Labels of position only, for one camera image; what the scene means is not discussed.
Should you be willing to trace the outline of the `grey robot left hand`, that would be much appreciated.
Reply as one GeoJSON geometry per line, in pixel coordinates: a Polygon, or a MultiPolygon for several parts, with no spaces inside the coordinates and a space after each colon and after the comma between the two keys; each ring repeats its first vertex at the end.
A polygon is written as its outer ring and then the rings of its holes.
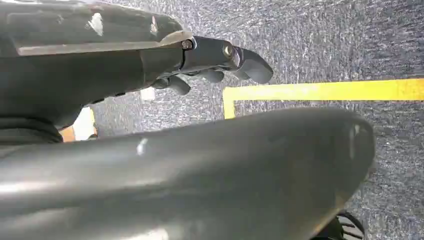
{"type": "Polygon", "coordinates": [[[256,52],[171,16],[97,0],[0,3],[3,240],[343,240],[344,205],[375,157],[339,108],[286,108],[64,142],[108,97],[185,95],[184,76],[269,82],[256,52]]]}

